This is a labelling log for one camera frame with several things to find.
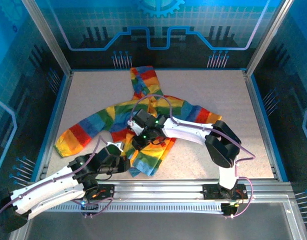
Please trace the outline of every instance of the metal grate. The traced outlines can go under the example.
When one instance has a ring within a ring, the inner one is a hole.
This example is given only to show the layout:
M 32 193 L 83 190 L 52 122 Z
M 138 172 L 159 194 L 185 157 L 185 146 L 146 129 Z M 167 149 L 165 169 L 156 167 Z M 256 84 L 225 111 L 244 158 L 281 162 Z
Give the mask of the metal grate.
M 84 210 L 75 203 L 66 202 L 52 207 L 47 212 L 96 213 L 102 210 L 107 203 L 88 206 Z M 221 204 L 217 202 L 206 203 L 151 203 L 151 202 L 113 202 L 106 212 L 109 213 L 211 213 L 222 214 Z

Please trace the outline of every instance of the striped fabric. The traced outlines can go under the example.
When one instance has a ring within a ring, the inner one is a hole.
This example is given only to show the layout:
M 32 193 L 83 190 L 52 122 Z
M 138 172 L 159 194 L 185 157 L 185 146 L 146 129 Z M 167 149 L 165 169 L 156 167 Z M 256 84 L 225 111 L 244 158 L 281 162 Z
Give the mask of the striped fabric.
M 134 177 L 139 173 L 153 176 L 172 146 L 175 138 L 167 138 L 162 144 L 150 144 L 141 151 L 132 146 L 132 137 L 135 135 L 127 129 L 127 120 L 131 115 L 134 104 L 140 98 L 149 95 L 163 95 L 156 72 L 152 66 L 133 67 L 130 69 L 131 82 L 134 89 L 132 100 L 109 106 L 95 114 L 81 120 L 66 130 L 57 140 L 55 148 L 62 157 L 79 153 L 99 132 L 107 130 L 111 133 L 113 142 L 124 142 L 124 152 L 131 162 L 129 170 Z M 172 114 L 181 120 L 209 124 L 221 119 L 220 115 L 209 112 L 198 105 L 174 96 L 167 96 L 172 104 Z M 141 101 L 135 111 L 143 109 L 148 113 L 169 114 L 169 105 L 163 99 L 150 97 Z

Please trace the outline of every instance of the speckled tabletop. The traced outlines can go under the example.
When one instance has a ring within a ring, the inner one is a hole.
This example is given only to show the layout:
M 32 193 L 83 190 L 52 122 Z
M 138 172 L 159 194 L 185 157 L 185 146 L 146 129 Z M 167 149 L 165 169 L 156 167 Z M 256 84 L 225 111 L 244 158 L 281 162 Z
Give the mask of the speckled tabletop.
M 254 109 L 240 70 L 156 70 L 164 94 L 222 115 L 222 120 L 241 139 L 242 145 L 256 155 L 256 160 L 241 162 L 238 174 L 249 178 L 273 178 Z M 133 87 L 128 71 L 75 72 L 61 117 L 57 139 L 66 129 L 108 106 L 129 101 Z M 101 135 L 112 140 L 109 132 Z M 61 158 L 52 150 L 47 176 L 57 172 L 76 156 L 91 153 L 95 137 L 79 154 Z M 240 151 L 238 158 L 247 154 Z M 193 180 L 216 179 L 218 167 L 205 146 L 178 139 L 153 177 L 128 172 L 114 174 L 112 180 Z

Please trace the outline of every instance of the glass wall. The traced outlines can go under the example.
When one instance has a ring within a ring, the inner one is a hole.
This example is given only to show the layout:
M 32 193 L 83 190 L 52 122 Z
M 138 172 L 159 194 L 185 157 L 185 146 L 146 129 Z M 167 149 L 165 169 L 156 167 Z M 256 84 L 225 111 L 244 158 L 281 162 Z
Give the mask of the glass wall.
M 63 76 L 22 2 L 0 1 L 0 189 L 30 181 Z
M 307 190 L 307 0 L 293 2 L 254 76 L 288 180 L 293 183 L 295 193 L 304 192 Z
M 280 0 L 38 0 L 74 69 L 246 68 Z

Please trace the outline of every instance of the gray floor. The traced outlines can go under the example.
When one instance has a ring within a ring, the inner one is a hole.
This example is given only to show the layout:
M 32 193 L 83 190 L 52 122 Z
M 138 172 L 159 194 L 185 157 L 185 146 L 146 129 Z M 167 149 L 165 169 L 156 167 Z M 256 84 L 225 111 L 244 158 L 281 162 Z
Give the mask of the gray floor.
M 43 212 L 32 221 L 26 240 L 292 240 L 280 204 L 255 203 L 241 216 L 225 219 L 199 213 Z
M 222 120 L 241 139 L 242 145 L 256 155 L 256 160 L 243 162 L 238 174 L 249 178 L 272 178 L 272 170 L 258 127 L 244 76 L 240 70 L 157 70 L 164 94 L 193 105 L 200 105 L 222 115 Z M 128 71 L 75 72 L 64 107 L 57 138 L 66 129 L 108 106 L 129 101 L 134 94 Z M 109 132 L 101 133 L 110 141 Z M 79 155 L 91 153 L 97 137 Z M 244 152 L 239 158 L 246 157 Z M 76 155 L 60 158 L 53 150 L 47 175 L 51 175 Z M 156 175 L 140 174 L 134 179 L 216 179 L 217 166 L 206 147 L 178 139 Z M 114 174 L 113 180 L 131 179 L 128 172 Z

